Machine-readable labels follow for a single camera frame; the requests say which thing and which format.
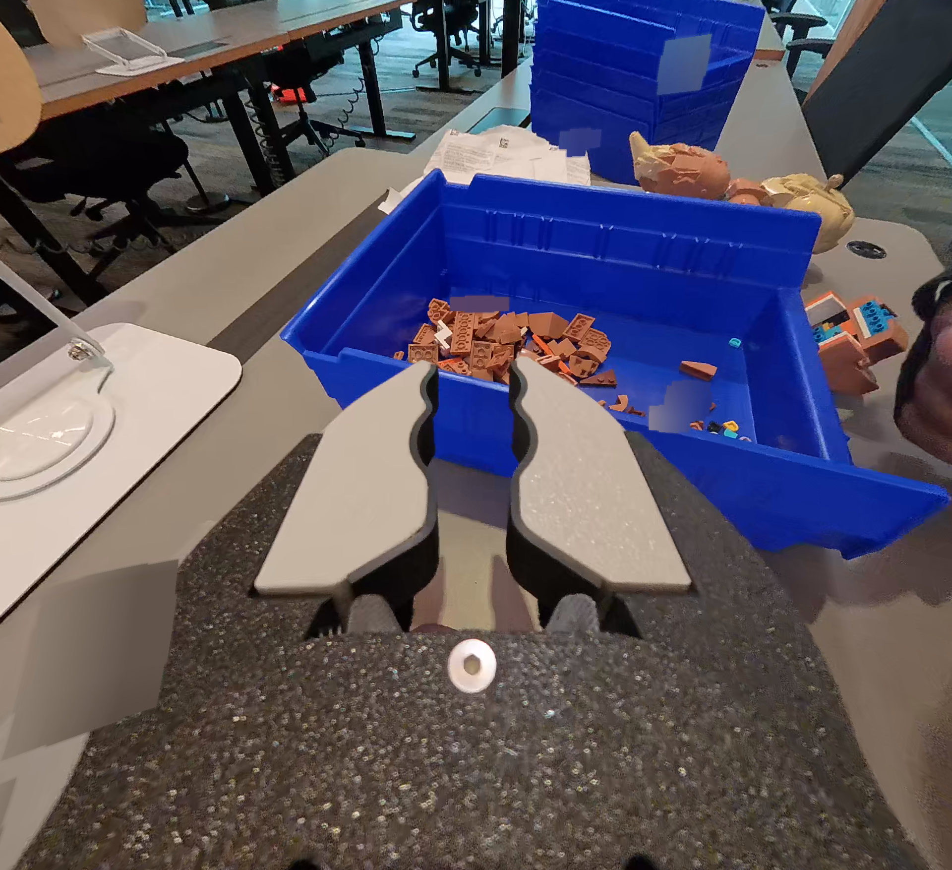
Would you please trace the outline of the black desk partition panel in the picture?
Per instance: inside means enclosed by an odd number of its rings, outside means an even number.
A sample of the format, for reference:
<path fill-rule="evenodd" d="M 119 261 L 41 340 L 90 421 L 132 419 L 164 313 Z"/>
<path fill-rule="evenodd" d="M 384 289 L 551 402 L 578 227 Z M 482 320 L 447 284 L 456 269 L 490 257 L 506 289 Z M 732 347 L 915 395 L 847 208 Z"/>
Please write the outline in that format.
<path fill-rule="evenodd" d="M 848 183 L 951 78 L 951 0 L 886 0 L 803 117 L 827 177 Z"/>

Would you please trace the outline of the blue plastic bin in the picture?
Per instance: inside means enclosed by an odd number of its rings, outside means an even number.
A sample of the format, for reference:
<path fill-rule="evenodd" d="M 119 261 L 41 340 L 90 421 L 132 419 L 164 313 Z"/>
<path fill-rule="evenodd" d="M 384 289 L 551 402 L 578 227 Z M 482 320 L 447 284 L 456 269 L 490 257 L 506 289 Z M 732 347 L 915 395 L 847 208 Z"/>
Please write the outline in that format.
<path fill-rule="evenodd" d="M 584 313 L 611 339 L 617 392 L 639 410 L 713 364 L 711 401 L 746 402 L 756 443 L 649 430 L 658 451 L 751 545 L 852 559 L 949 503 L 946 490 L 853 464 L 801 299 L 819 223 L 787 210 L 634 190 L 427 175 L 292 317 L 282 339 L 341 408 L 389 380 L 433 298 L 507 298 Z M 743 340 L 730 348 L 731 338 Z"/>

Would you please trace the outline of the orange lego block model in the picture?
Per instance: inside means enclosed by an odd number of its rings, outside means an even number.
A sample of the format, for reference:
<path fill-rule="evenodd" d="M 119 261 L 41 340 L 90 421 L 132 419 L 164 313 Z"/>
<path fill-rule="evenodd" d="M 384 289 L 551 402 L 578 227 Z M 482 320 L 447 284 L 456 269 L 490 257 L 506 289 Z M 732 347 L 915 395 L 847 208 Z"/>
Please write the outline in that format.
<path fill-rule="evenodd" d="M 827 291 L 804 305 L 831 392 L 863 397 L 879 389 L 872 367 L 904 353 L 908 335 L 878 297 L 850 302 Z"/>

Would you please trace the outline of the cream lego head model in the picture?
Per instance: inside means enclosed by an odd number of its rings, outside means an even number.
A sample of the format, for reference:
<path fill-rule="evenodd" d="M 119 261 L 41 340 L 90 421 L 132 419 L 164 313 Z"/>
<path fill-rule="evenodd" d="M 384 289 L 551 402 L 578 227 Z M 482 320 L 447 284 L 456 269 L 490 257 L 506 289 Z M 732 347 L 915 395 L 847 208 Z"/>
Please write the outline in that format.
<path fill-rule="evenodd" d="M 765 179 L 761 186 L 770 206 L 820 217 L 813 255 L 824 254 L 839 245 L 856 221 L 851 204 L 840 192 L 843 186 L 841 174 L 831 176 L 826 182 L 808 174 L 789 174 Z"/>

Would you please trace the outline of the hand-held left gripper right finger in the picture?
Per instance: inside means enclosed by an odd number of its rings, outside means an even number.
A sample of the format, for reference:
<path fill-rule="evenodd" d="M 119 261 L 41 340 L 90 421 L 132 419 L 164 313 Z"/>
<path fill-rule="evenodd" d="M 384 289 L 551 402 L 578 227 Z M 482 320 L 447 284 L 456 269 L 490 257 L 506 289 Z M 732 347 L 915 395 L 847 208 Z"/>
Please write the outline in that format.
<path fill-rule="evenodd" d="M 625 430 L 528 357 L 509 369 L 507 565 L 548 631 L 636 631 L 625 594 L 692 585 Z"/>

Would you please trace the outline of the stack of blue bins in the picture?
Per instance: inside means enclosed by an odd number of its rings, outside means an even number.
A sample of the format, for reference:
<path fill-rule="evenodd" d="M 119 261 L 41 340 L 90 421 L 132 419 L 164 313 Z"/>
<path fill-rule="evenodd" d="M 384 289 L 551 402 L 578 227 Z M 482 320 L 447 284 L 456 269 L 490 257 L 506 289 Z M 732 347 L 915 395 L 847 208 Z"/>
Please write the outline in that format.
<path fill-rule="evenodd" d="M 737 0 L 538 0 L 532 129 L 623 186 L 634 132 L 713 150 L 765 18 Z"/>

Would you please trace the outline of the pile of brown lego pieces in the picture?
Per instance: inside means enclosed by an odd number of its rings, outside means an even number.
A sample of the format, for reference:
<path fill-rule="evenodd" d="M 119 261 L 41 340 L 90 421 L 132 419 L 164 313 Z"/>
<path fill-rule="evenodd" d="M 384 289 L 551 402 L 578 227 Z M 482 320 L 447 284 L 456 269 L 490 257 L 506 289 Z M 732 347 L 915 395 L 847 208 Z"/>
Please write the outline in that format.
<path fill-rule="evenodd" d="M 757 442 L 753 415 L 745 401 L 713 400 L 705 415 L 689 421 L 687 428 L 737 442 Z"/>
<path fill-rule="evenodd" d="M 433 298 L 393 357 L 497 384 L 509 383 L 511 364 L 522 358 L 574 386 L 615 388 L 615 370 L 606 365 L 611 346 L 596 318 L 584 313 L 566 318 L 553 311 L 473 312 Z"/>

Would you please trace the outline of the clear acrylic stand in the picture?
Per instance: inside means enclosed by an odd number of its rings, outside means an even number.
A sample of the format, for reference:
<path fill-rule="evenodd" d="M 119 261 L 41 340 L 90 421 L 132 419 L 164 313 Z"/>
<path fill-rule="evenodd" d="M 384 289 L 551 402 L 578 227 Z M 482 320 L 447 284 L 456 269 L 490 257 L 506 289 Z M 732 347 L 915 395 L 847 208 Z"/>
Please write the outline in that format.
<path fill-rule="evenodd" d="M 131 77 L 163 70 L 184 62 L 184 58 L 143 39 L 125 28 L 110 28 L 84 35 L 83 44 L 105 64 L 94 72 L 102 76 Z"/>

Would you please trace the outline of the white printed paper sheets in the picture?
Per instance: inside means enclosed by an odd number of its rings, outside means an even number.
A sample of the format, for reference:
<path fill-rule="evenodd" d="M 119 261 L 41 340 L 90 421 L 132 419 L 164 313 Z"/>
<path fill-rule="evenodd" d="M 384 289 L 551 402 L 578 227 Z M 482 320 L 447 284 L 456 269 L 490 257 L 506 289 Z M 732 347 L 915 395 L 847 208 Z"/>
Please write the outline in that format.
<path fill-rule="evenodd" d="M 422 174 L 402 189 L 389 189 L 379 211 L 390 214 L 434 171 L 459 186 L 470 185 L 477 175 L 591 186 L 587 154 L 570 156 L 528 128 L 504 125 L 480 134 L 450 129 L 438 142 Z"/>

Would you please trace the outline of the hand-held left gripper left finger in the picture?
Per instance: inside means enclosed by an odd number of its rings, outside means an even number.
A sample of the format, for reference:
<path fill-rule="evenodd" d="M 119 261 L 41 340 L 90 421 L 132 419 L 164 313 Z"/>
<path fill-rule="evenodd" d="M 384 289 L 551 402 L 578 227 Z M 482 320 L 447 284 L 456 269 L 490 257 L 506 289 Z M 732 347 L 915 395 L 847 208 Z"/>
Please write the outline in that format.
<path fill-rule="evenodd" d="M 438 368 L 414 364 L 327 425 L 255 580 L 261 597 L 323 598 L 341 619 L 376 597 L 409 629 L 439 566 Z"/>

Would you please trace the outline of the tan lego head model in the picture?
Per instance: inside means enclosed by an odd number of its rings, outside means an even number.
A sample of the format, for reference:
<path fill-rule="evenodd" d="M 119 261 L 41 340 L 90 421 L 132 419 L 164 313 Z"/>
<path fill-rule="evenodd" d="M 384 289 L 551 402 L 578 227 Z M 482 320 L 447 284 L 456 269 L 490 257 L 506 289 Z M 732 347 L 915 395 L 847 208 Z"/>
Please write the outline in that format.
<path fill-rule="evenodd" d="M 714 152 L 680 142 L 651 145 L 636 131 L 628 141 L 636 182 L 649 193 L 714 200 L 725 196 L 731 173 Z"/>

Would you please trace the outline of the person's right hand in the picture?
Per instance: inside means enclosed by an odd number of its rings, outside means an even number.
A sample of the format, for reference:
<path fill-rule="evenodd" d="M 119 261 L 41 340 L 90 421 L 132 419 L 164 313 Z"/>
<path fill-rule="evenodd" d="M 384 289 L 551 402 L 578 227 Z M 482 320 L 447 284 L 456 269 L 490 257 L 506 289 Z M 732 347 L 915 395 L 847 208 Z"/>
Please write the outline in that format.
<path fill-rule="evenodd" d="M 922 448 L 951 463 L 951 309 L 931 324 L 931 347 L 916 378 L 916 409 L 922 428 Z"/>

